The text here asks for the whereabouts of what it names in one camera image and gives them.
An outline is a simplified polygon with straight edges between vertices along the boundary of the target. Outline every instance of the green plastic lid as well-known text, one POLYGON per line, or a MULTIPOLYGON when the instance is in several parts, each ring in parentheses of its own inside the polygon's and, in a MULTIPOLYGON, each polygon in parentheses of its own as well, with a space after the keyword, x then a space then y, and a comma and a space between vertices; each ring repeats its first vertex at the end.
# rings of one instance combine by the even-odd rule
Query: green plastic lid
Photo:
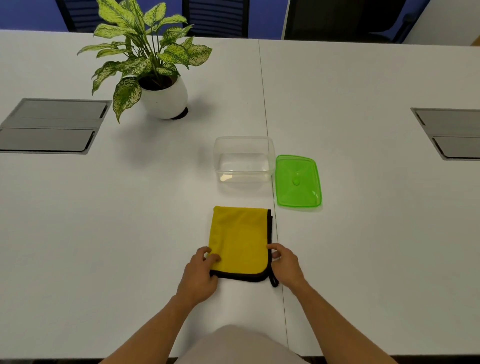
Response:
POLYGON ((322 189, 313 159, 281 155, 276 158, 276 202, 288 207, 317 207, 322 189))

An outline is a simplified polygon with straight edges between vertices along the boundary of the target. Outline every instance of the white wall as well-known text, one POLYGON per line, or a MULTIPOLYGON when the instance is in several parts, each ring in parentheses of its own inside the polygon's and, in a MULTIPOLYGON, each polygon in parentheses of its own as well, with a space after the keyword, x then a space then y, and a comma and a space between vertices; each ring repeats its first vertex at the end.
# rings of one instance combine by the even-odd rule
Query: white wall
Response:
POLYGON ((431 0, 404 43, 469 46, 480 36, 480 0, 431 0))

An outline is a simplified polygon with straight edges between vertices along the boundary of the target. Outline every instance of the microfiber towel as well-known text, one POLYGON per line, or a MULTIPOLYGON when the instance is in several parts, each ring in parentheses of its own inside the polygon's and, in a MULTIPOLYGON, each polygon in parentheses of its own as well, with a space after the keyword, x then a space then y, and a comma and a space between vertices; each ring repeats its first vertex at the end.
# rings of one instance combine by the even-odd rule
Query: microfiber towel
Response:
POLYGON ((271 263, 272 212, 264 208, 222 207, 213 209, 208 246, 218 254, 211 275, 219 278, 260 282, 270 278, 278 286, 271 263))

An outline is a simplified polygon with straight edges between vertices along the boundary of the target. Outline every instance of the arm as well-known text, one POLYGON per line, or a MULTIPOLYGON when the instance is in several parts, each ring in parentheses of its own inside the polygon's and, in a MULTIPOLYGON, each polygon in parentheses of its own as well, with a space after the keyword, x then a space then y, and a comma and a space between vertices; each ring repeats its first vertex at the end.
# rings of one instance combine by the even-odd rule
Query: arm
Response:
POLYGON ((308 284, 291 250, 280 244, 267 247, 276 250, 272 257, 280 259, 272 262, 272 270, 297 297, 329 364, 396 364, 308 284))
POLYGON ((173 343, 190 311, 209 298, 216 290, 218 278, 210 277, 210 267, 220 260, 217 254, 205 253, 208 247, 197 250, 185 267, 175 294, 167 305, 120 346, 103 364, 166 363, 173 343))

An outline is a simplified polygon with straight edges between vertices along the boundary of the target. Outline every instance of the office chair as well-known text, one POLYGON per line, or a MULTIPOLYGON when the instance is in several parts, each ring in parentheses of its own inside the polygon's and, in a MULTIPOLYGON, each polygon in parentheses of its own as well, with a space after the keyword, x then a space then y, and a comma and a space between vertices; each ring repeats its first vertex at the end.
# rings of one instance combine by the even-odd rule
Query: office chair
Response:
POLYGON ((104 23, 98 16, 96 0, 56 0, 60 14, 69 32, 93 33, 104 23))
POLYGON ((340 42, 397 42, 417 20, 403 18, 395 37, 373 34, 390 29, 406 0, 290 0, 284 39, 340 42))
POLYGON ((250 0, 182 0, 189 36, 248 38, 250 0))

